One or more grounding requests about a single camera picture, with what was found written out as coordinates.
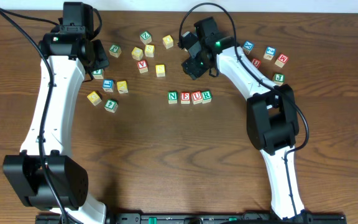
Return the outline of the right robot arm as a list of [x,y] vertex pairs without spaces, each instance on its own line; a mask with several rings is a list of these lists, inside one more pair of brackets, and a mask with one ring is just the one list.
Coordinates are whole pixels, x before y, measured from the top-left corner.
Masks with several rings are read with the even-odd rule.
[[295,138],[299,133],[293,90],[266,78],[244,54],[236,37],[226,37],[212,17],[179,33],[178,46],[189,53],[182,64],[192,79],[215,68],[246,99],[247,134],[264,158],[272,191],[271,208],[280,220],[294,220],[304,210],[295,174]]

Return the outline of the red E block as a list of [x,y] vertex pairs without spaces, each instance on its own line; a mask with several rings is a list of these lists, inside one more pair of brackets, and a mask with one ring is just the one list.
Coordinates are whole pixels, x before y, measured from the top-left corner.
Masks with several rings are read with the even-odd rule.
[[190,92],[181,92],[180,93],[180,103],[181,104],[190,104],[191,103],[191,93]]

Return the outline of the green N block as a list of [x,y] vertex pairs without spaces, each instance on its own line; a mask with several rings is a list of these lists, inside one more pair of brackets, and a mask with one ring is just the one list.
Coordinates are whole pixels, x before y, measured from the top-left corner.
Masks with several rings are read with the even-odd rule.
[[178,103],[178,93],[176,91],[168,92],[168,103],[177,104]]

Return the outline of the green R block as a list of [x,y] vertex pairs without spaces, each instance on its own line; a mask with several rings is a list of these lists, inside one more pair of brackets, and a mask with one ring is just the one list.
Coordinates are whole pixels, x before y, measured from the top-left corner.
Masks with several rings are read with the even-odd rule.
[[201,92],[201,96],[202,96],[202,104],[205,104],[205,103],[210,103],[211,100],[212,100],[212,94],[209,90],[206,90],[206,91],[202,91]]

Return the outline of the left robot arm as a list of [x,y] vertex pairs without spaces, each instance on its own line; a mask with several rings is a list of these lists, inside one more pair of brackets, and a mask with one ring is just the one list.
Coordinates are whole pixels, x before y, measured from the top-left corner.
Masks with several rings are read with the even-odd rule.
[[83,82],[108,67],[93,22],[99,12],[83,2],[65,2],[55,27],[35,44],[41,82],[29,132],[2,169],[26,207],[48,212],[38,222],[112,223],[107,206],[88,191],[88,173],[72,158],[71,129]]

